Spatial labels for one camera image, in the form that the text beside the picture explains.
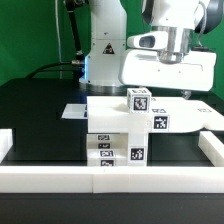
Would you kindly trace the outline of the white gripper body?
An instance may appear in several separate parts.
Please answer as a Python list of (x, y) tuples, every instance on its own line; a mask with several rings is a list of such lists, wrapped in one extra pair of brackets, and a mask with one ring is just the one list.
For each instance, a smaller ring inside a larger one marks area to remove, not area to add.
[(182, 62), (166, 64), (159, 61), (156, 52), (127, 50), (119, 80), (125, 85), (209, 91), (213, 86), (215, 63), (213, 52), (191, 51)]

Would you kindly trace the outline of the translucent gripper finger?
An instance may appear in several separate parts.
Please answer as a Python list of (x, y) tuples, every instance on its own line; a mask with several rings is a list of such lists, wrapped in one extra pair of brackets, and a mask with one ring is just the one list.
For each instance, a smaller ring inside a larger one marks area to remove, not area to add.
[(188, 100), (191, 97), (191, 91), (190, 90), (182, 90), (181, 93), (182, 93), (182, 97), (185, 100)]

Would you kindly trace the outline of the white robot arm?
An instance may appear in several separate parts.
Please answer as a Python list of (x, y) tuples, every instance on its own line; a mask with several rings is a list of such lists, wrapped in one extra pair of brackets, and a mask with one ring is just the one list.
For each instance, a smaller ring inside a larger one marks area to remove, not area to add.
[[(208, 91), (216, 53), (201, 44), (224, 16), (223, 0), (141, 0), (149, 29), (126, 35), (127, 13), (120, 0), (64, 0), (76, 48), (78, 82), (96, 91), (145, 86)], [(82, 52), (75, 10), (91, 14), (91, 50)]]

